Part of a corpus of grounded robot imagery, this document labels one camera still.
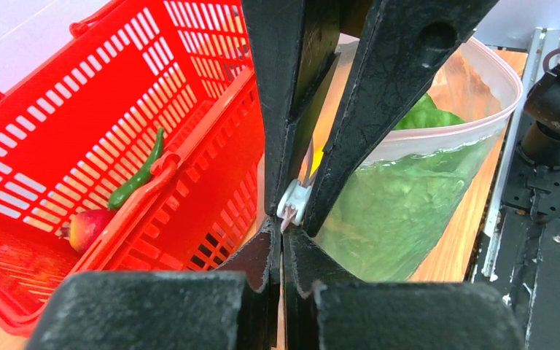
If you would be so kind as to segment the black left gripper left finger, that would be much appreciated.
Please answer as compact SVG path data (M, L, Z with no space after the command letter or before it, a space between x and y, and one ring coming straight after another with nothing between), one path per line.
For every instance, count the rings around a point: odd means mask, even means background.
M207 272L85 272L53 293L27 349L270 349L279 221Z

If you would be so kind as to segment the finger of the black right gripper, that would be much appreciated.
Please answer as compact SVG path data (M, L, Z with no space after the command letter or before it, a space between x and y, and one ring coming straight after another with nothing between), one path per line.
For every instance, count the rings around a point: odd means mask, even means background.
M243 1L265 129L264 210L272 217L298 178L333 75L339 1Z
M317 236L345 183L429 89L495 1L374 1L304 218Z

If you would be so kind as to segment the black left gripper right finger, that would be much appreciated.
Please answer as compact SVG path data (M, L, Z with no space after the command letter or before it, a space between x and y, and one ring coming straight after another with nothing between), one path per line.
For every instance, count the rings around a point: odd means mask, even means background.
M288 349L522 349L502 296L478 283L358 279L298 228L284 231Z

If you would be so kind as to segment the clear zip top bag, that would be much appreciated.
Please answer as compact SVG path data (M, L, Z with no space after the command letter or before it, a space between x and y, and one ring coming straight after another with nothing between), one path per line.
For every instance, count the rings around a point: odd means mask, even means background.
M347 182L315 242L366 281L461 281L523 92L518 71L471 39L429 89L455 127L391 132Z

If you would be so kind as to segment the yellow lemon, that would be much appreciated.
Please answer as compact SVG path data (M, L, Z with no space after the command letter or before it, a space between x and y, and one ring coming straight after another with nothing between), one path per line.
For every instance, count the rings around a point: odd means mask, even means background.
M316 170L320 166L323 154L324 154L324 147L323 146L314 150L313 157L312 157L311 176L314 175L314 173L316 172Z

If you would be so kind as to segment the green white napa cabbage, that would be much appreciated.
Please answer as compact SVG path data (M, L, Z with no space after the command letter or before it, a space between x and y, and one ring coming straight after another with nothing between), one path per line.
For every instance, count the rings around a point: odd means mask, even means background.
M492 144L360 166L315 242L361 280L409 279L441 239Z

